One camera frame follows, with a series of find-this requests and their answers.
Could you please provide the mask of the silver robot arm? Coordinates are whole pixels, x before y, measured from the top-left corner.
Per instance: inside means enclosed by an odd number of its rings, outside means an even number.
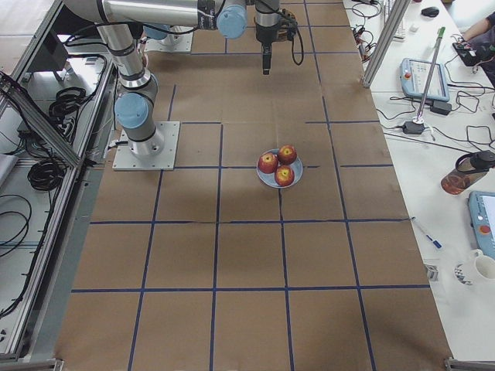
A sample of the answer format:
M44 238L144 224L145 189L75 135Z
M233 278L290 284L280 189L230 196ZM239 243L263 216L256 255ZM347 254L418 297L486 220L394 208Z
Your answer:
M114 115L128 138L129 151L138 158L154 156L166 140L153 122L158 82L147 69L135 45L130 25L197 27L220 31L233 39L247 25L245 1L65 1L75 15L92 22L117 65L124 93Z
M268 75L271 70L272 43L278 38L281 26L279 1L254 2L256 39L261 44L262 73Z

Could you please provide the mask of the person forearm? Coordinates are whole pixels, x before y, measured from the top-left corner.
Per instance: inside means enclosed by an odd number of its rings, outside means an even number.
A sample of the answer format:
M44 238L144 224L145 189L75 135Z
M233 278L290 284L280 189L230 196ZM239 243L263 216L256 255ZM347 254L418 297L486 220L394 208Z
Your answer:
M494 14L489 15L477 23L470 26L465 32L462 33L463 39L468 41L479 35L488 32L494 24Z

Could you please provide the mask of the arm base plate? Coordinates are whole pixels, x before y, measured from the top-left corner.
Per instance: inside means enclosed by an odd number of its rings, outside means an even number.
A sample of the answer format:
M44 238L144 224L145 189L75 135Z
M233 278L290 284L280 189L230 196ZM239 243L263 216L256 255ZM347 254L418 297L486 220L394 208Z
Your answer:
M145 37L144 51L162 53L190 53L193 44L193 34L188 33L181 36L167 36L165 39L156 40Z
M155 133L147 141L136 142L123 131L114 156L115 171L172 171L179 140L179 121L156 121Z

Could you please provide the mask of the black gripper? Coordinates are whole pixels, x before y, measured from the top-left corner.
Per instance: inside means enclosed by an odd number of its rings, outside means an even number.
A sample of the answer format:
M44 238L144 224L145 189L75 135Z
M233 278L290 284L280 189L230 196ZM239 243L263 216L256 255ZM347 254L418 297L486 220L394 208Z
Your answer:
M269 75L271 70L271 44L270 43L262 43L261 44L261 52L262 52L262 73L264 75Z

